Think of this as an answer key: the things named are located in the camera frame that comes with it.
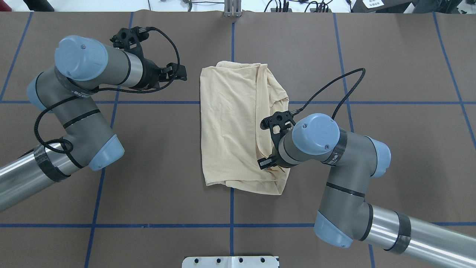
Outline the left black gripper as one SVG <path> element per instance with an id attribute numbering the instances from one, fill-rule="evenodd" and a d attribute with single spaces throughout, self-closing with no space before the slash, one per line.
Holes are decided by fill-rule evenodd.
<path id="1" fill-rule="evenodd" d="M 187 81 L 186 67 L 169 63 L 165 68 L 161 68 L 149 59 L 142 61 L 143 75 L 140 81 L 140 90 L 161 90 L 159 85 L 162 83 L 170 83 L 175 80 Z"/>

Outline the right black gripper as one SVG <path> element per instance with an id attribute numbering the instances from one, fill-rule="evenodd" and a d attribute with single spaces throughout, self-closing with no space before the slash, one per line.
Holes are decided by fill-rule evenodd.
<path id="1" fill-rule="evenodd" d="M 294 160 L 286 151 L 284 145 L 280 145 L 272 149 L 270 157 L 259 159 L 258 166 L 261 170 L 275 166 L 280 166 L 282 168 L 291 168 L 294 166 Z"/>

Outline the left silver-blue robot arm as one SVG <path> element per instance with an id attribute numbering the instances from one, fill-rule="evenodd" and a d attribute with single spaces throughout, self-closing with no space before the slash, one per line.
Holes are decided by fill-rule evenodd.
<path id="1" fill-rule="evenodd" d="M 177 53 L 176 63 L 158 67 L 146 59 L 141 33 L 123 28 L 113 46 L 96 39 L 70 35 L 55 50 L 55 64 L 29 84 L 29 101 L 41 110 L 33 132 L 38 145 L 1 168 L 1 211 L 47 187 L 64 181 L 78 170 L 99 171 L 124 155 L 124 147 L 92 95 L 115 90 L 153 93 L 175 80 L 187 80 Z"/>

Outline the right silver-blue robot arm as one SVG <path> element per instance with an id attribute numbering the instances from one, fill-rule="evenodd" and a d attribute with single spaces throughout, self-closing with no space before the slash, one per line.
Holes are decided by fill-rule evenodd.
<path id="1" fill-rule="evenodd" d="M 358 240 L 439 267 L 475 267 L 474 237 L 366 202 L 371 178 L 390 166 L 386 144 L 347 132 L 322 113 L 295 122 L 299 112 L 262 119 L 260 128 L 270 131 L 274 148 L 257 163 L 260 169 L 291 168 L 308 160 L 331 166 L 314 224 L 317 237 L 339 248 Z"/>

